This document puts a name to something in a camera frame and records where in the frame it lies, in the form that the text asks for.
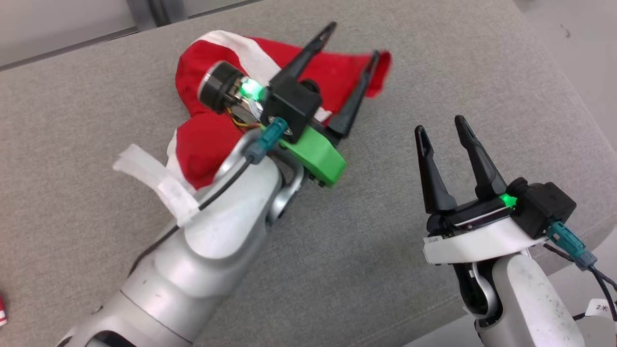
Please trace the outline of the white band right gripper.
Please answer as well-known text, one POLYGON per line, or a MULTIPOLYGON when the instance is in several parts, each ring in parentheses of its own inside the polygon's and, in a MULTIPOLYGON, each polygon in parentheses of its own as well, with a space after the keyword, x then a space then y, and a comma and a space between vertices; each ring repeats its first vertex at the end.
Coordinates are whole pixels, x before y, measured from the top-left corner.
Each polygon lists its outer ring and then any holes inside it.
POLYGON ((455 125, 460 143, 469 154, 476 179, 476 197, 494 199, 475 200, 457 207, 456 199, 447 191, 434 162, 429 136, 425 128, 418 125, 415 141, 425 211, 438 213, 430 218, 436 222, 437 229, 424 238, 426 261, 434 265, 481 262, 547 241, 544 235, 535 239, 527 235, 511 218, 515 198, 502 196, 507 185, 500 172, 465 117, 455 116, 455 125))

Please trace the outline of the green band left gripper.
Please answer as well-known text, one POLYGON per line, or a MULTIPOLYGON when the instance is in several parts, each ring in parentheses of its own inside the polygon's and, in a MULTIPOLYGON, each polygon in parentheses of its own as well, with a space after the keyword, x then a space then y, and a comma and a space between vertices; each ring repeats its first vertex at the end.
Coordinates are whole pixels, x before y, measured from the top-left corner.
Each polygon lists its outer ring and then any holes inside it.
MULTIPOLYGON (((269 82, 271 85, 287 77, 297 80, 309 62, 326 46, 335 32, 337 22, 327 24, 302 50, 282 68, 269 82)), ((340 179, 346 160, 337 151, 331 140, 348 137, 356 116, 361 108, 364 95, 379 62, 379 52, 373 51, 370 61, 359 75, 359 80, 340 110, 333 114, 327 129, 320 121, 311 121, 303 132, 295 131, 288 125, 280 145, 299 160, 308 173, 320 184, 331 187, 340 179)))

